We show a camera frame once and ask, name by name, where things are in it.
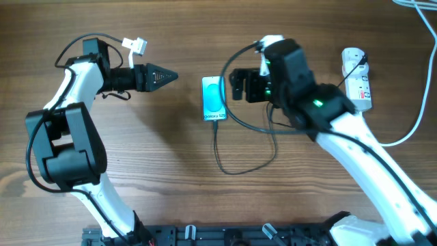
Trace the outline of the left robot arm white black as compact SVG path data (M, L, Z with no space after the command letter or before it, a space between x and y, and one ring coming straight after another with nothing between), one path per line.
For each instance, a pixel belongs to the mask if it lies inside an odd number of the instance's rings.
M155 236L119 196L107 175L107 152L90 116L95 97L130 100L130 91L153 92L178 79L172 70L154 64L135 64L146 40L114 39L129 50L128 66L111 66L105 33L87 33L82 55L55 67L65 77L43 109L25 118L29 141L25 165L32 183L53 194L69 193L79 199L100 226L99 245L155 245Z

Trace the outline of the turquoise Galaxy S25 smartphone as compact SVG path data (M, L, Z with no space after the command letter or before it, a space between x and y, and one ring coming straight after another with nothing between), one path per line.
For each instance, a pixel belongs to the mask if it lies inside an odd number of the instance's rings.
M219 92L220 77L203 77L201 80L203 120L226 120L227 112Z

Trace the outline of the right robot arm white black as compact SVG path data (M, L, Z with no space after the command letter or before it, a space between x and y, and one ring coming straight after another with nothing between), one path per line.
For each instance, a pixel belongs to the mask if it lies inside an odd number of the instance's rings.
M436 201L377 141L352 101L333 84L317 83L292 39L271 35L251 44L262 62L251 80L257 98L283 111L292 134L306 134L333 156L375 206L381 222L341 212L328 235L336 245L435 245Z

